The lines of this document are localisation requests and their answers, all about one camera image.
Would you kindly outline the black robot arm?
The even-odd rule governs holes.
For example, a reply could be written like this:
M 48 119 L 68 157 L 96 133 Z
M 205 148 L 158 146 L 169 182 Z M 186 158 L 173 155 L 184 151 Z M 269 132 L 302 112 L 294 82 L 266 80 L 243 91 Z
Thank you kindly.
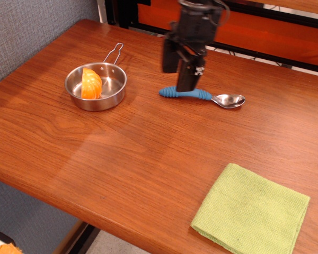
M 162 56 L 164 73 L 178 73 L 177 92 L 193 91 L 204 74 L 206 45 L 213 42 L 224 11 L 222 1 L 178 1 L 180 18 L 171 22 Z

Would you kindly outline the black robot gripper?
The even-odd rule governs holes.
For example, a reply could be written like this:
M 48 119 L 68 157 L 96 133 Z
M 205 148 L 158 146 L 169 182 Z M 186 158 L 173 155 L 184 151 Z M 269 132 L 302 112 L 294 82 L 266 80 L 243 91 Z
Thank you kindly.
M 213 42 L 223 12 L 220 6 L 183 6 L 165 35 L 162 70 L 177 73 L 178 92 L 193 91 L 205 70 L 206 45 Z

